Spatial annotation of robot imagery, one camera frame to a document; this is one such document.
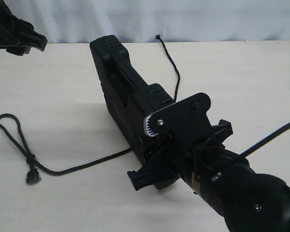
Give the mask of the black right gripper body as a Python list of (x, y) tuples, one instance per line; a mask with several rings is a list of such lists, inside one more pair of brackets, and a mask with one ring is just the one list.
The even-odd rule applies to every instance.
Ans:
[(161, 164), (159, 165), (165, 173), (172, 177), (157, 183), (157, 189), (163, 189), (179, 178), (188, 185), (192, 181), (204, 181), (218, 172), (222, 172), (222, 166), (235, 161), (237, 164), (249, 166), (247, 159), (237, 160), (238, 154), (225, 149), (222, 144), (229, 136), (216, 135), (215, 139), (202, 139), (195, 142), (188, 152), (183, 153), (179, 145), (168, 138), (166, 147), (162, 150)]

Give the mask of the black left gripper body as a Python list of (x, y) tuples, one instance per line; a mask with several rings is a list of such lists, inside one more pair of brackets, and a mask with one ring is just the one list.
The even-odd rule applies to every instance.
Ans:
[(33, 25), (12, 14), (5, 1), (0, 0), (0, 48), (20, 45), (20, 33)]

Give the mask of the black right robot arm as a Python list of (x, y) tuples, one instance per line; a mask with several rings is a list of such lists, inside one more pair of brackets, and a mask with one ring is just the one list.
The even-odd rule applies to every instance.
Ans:
[(231, 232), (290, 232), (290, 187), (276, 176), (256, 173), (247, 160), (289, 129), (290, 123), (236, 154), (223, 145), (232, 126), (221, 120), (209, 127), (209, 136), (195, 142), (188, 153), (167, 141), (141, 169), (129, 171), (128, 176), (136, 190), (182, 179), (224, 218)]

